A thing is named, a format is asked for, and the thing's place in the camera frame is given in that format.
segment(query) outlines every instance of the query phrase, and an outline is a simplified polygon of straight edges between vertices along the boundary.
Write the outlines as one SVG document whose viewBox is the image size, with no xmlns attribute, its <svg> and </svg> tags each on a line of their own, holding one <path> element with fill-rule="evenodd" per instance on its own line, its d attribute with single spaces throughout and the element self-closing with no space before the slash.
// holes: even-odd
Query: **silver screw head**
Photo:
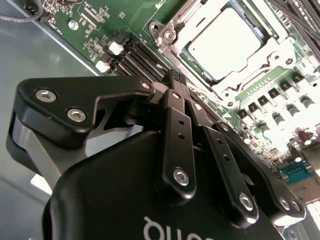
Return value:
<svg viewBox="0 0 320 240">
<path fill-rule="evenodd" d="M 294 208 L 295 208 L 297 211 L 300 211 L 300 210 L 301 210 L 300 206 L 298 205 L 298 203 L 297 203 L 295 200 L 291 199 L 291 203 L 292 203 L 292 205 L 294 206 Z"/>
<path fill-rule="evenodd" d="M 55 93 L 45 89 L 40 89 L 36 91 L 35 96 L 41 102 L 45 102 L 45 103 L 53 103 L 55 100 L 57 100 L 57 95 L 55 95 Z"/>
<path fill-rule="evenodd" d="M 201 107 L 198 103 L 195 103 L 195 104 L 194 104 L 194 107 L 195 107 L 198 111 L 201 111 L 201 110 L 202 110 L 202 107 Z"/>
<path fill-rule="evenodd" d="M 71 108 L 67 112 L 67 116 L 72 121 L 75 121 L 77 123 L 81 123 L 84 120 L 87 119 L 87 116 L 84 111 L 78 109 L 78 108 Z"/>
<path fill-rule="evenodd" d="M 254 209 L 254 204 L 252 203 L 251 199 L 243 192 L 240 193 L 239 200 L 248 211 L 252 211 Z"/>
<path fill-rule="evenodd" d="M 70 20 L 68 26 L 71 30 L 76 31 L 79 28 L 79 24 L 75 20 Z"/>
<path fill-rule="evenodd" d="M 175 91 L 172 93 L 172 95 L 173 95 L 176 99 L 179 99 L 179 98 L 180 98 L 179 94 L 176 93 Z"/>
<path fill-rule="evenodd" d="M 223 128 L 223 130 L 225 130 L 225 131 L 229 131 L 229 128 L 228 128 L 228 126 L 227 126 L 227 125 L 225 125 L 225 124 L 221 124 L 221 127 Z"/>
<path fill-rule="evenodd" d="M 186 172 L 180 168 L 176 168 L 173 171 L 173 178 L 178 184 L 180 184 L 182 186 L 187 186 L 190 181 Z"/>
<path fill-rule="evenodd" d="M 285 210 L 290 210 L 290 206 L 289 203 L 281 196 L 279 197 L 279 202 L 282 205 L 282 207 L 284 207 Z"/>
<path fill-rule="evenodd" d="M 142 87 L 144 87 L 145 89 L 150 89 L 150 86 L 148 84 L 146 84 L 145 82 L 141 83 Z"/>
<path fill-rule="evenodd" d="M 168 29 L 164 32 L 163 36 L 165 40 L 173 41 L 176 38 L 176 33 L 173 30 Z"/>
</svg>

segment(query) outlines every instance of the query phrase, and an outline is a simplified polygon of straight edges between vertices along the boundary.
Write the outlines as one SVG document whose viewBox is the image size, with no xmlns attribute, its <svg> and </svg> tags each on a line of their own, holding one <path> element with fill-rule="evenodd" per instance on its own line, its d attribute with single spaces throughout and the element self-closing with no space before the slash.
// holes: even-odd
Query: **motherboard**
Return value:
<svg viewBox="0 0 320 240">
<path fill-rule="evenodd" d="M 286 4 L 320 30 L 316 0 Z M 229 124 L 280 179 L 316 175 L 320 44 L 268 1 L 43 0 L 43 9 L 97 71 L 159 82 L 176 69 L 211 120 Z"/>
</svg>

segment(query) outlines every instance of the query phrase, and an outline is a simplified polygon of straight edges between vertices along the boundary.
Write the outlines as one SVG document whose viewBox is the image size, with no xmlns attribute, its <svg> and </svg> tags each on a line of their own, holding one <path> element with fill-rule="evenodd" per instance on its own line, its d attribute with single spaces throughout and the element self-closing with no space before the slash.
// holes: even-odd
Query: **black mechanical arm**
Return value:
<svg viewBox="0 0 320 240">
<path fill-rule="evenodd" d="M 133 125 L 143 131 L 87 157 L 88 139 Z M 210 123 L 174 70 L 161 83 L 25 80 L 7 149 L 53 189 L 46 240 L 280 240 L 275 226 L 306 215 L 230 126 Z"/>
</svg>

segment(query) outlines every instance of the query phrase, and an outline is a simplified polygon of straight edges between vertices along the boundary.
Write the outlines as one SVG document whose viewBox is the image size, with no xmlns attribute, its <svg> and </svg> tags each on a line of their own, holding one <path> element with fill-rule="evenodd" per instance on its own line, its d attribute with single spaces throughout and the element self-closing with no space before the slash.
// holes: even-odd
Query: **gray cable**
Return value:
<svg viewBox="0 0 320 240">
<path fill-rule="evenodd" d="M 38 6 L 38 11 L 35 15 L 27 18 L 17 18 L 12 16 L 4 16 L 0 14 L 0 20 L 7 21 L 7 22 L 14 22 L 14 23 L 28 23 L 32 22 L 42 16 L 42 13 L 44 12 L 44 9 L 42 7 L 42 1 L 41 0 L 34 0 L 35 4 Z"/>
<path fill-rule="evenodd" d="M 285 6 L 283 6 L 281 3 L 277 2 L 276 0 L 267 0 L 267 1 L 271 3 L 273 6 L 275 6 L 277 9 L 279 9 L 281 12 L 283 12 L 285 15 L 287 15 L 288 18 L 290 18 L 293 22 L 295 22 L 300 27 L 302 27 L 314 40 L 320 43 L 320 34 L 314 31 L 301 18 L 296 16 L 294 13 L 292 13 L 290 10 L 288 10 Z"/>
</svg>

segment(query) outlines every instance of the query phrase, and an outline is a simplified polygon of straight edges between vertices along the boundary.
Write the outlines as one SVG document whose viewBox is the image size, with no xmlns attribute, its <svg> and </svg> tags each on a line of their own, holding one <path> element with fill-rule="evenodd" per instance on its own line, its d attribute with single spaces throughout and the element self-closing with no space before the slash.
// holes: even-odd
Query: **logo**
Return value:
<svg viewBox="0 0 320 240">
<path fill-rule="evenodd" d="M 144 220 L 146 221 L 146 224 L 143 228 L 143 236 L 145 240 L 172 240 L 172 234 L 171 234 L 171 227 L 165 226 L 165 230 L 163 227 L 157 223 L 156 221 L 152 221 L 149 217 L 145 216 Z M 159 232 L 159 239 L 152 239 L 149 236 L 149 230 L 151 228 L 156 228 Z M 176 239 L 182 240 L 182 233 L 180 229 L 176 230 Z M 195 234 L 195 233 L 189 233 L 189 235 L 186 237 L 186 240 L 202 240 L 202 238 Z"/>
</svg>

